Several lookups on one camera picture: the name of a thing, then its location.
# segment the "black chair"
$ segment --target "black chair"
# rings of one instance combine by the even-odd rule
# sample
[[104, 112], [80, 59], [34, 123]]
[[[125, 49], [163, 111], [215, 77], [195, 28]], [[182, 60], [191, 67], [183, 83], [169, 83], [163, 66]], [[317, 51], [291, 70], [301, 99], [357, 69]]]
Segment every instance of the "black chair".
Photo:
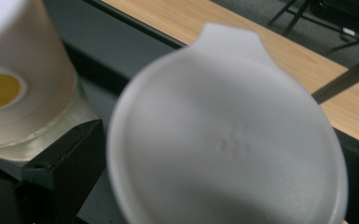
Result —
[[[283, 31], [283, 35], [287, 36], [296, 25], [297, 21], [302, 18], [308, 21], [315, 22], [323, 27], [337, 31], [342, 35], [349, 35], [356, 37], [356, 41], [333, 48], [338, 50], [359, 44], [359, 0], [305, 0], [297, 11], [291, 9], [291, 6], [297, 0], [291, 0], [279, 11], [268, 23], [272, 25], [284, 12], [294, 15], [287, 27]], [[304, 15], [307, 8], [310, 8], [311, 13], [324, 21], [336, 24], [336, 26], [345, 29], [339, 29], [323, 21], [317, 21], [311, 17]]]

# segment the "wooden table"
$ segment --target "wooden table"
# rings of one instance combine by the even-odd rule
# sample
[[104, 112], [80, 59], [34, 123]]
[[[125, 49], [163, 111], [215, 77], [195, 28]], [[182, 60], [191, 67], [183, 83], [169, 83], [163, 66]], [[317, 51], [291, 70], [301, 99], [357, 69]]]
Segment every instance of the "wooden table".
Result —
[[[347, 68], [208, 0], [103, 0], [165, 35], [190, 45], [206, 22], [257, 32], [275, 62], [313, 93]], [[359, 83], [322, 104], [332, 125], [359, 140]]]

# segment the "white container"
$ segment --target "white container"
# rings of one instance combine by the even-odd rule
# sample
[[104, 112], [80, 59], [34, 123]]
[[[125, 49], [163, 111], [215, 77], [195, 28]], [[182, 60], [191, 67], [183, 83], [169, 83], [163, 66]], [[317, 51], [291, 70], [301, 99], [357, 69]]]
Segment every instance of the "white container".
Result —
[[[71, 127], [94, 119], [78, 91], [43, 1], [0, 0], [0, 157], [28, 161]], [[79, 101], [86, 112], [70, 121], [74, 114], [67, 111]]]
[[339, 224], [346, 210], [321, 108], [257, 34], [217, 24], [123, 92], [107, 165], [131, 224]]

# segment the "round lid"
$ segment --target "round lid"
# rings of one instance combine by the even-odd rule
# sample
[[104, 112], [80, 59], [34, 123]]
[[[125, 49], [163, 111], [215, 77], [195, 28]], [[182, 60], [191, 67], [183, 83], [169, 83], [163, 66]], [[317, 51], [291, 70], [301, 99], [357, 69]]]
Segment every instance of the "round lid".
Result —
[[131, 224], [340, 223], [338, 139], [258, 35], [209, 24], [120, 96], [108, 171]]

